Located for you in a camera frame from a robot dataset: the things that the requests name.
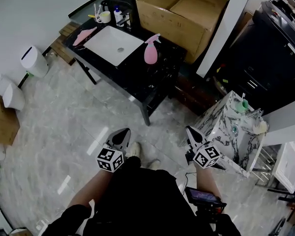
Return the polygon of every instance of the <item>cable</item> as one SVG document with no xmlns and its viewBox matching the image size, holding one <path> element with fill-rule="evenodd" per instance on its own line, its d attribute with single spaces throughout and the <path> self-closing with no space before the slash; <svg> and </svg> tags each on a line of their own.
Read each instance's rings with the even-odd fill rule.
<svg viewBox="0 0 295 236">
<path fill-rule="evenodd" d="M 185 194 L 185 189 L 186 189 L 186 187 L 187 187 L 187 185 L 188 185 L 188 177 L 187 177 L 187 175 L 188 175 L 188 174 L 195 174 L 195 173 L 196 173 L 196 172 L 187 172 L 187 173 L 185 174 L 186 182 L 185 182 L 185 184 L 183 185 L 182 195 Z"/>
</svg>

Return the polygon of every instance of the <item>shoe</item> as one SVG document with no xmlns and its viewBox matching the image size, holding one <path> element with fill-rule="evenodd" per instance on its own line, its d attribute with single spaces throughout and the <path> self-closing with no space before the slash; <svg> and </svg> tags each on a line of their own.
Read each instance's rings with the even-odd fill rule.
<svg viewBox="0 0 295 236">
<path fill-rule="evenodd" d="M 149 169 L 150 170 L 154 170 L 157 171 L 159 170 L 159 167 L 161 166 L 161 161 L 158 159 L 155 159 L 154 161 L 152 161 L 152 163 L 149 165 Z"/>
<path fill-rule="evenodd" d="M 126 154 L 126 157 L 136 156 L 140 158 L 141 145 L 138 142 L 134 142 L 130 147 L 130 153 Z"/>
</svg>

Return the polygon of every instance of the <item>green cup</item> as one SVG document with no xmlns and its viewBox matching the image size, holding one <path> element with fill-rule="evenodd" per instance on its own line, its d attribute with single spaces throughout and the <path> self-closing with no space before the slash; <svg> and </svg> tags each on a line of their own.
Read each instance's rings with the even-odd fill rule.
<svg viewBox="0 0 295 236">
<path fill-rule="evenodd" d="M 248 101 L 244 99 L 243 101 L 237 103 L 236 109 L 240 113 L 245 113 L 248 109 L 248 106 Z"/>
</svg>

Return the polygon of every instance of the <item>vanity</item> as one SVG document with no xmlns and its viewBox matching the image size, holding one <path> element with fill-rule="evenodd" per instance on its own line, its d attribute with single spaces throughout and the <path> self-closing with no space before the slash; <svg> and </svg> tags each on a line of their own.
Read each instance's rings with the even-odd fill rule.
<svg viewBox="0 0 295 236">
<path fill-rule="evenodd" d="M 73 46 L 81 31 L 95 27 L 91 35 Z M 128 29 L 89 19 L 64 41 L 82 69 L 91 69 L 140 108 L 147 126 L 149 116 L 173 90 L 186 54 L 183 48 L 160 37 L 161 43 L 155 43 L 157 62 L 146 64 L 144 41 L 153 35 L 140 26 Z"/>
<path fill-rule="evenodd" d="M 252 127 L 257 117 L 248 118 L 238 112 L 236 105 L 240 101 L 241 97 L 231 91 L 198 117 L 192 126 L 203 132 L 221 152 L 221 158 L 216 163 L 219 168 L 249 177 L 266 134 L 254 133 Z"/>
</svg>

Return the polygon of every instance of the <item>gray marble floor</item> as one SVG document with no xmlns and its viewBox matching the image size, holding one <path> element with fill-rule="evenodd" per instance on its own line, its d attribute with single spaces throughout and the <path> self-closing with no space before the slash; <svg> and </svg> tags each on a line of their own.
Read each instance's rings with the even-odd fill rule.
<svg viewBox="0 0 295 236">
<path fill-rule="evenodd" d="M 101 144 L 123 127 L 131 129 L 131 141 L 142 144 L 143 167 L 159 159 L 182 189 L 185 173 L 195 171 L 186 164 L 185 148 L 178 146 L 184 127 L 195 121 L 192 112 L 166 99 L 147 127 L 137 106 L 96 75 L 94 86 L 77 63 L 70 67 L 55 56 L 49 63 L 45 78 L 28 78 L 22 87 L 26 105 L 18 113 L 21 128 L 2 165 L 0 205 L 13 226 L 39 234 L 98 172 L 95 156 Z M 213 172 L 228 203 L 226 212 L 243 236 L 267 235 L 288 214 L 285 203 L 256 187 L 253 177 Z M 194 187 L 195 175 L 188 179 Z"/>
</svg>

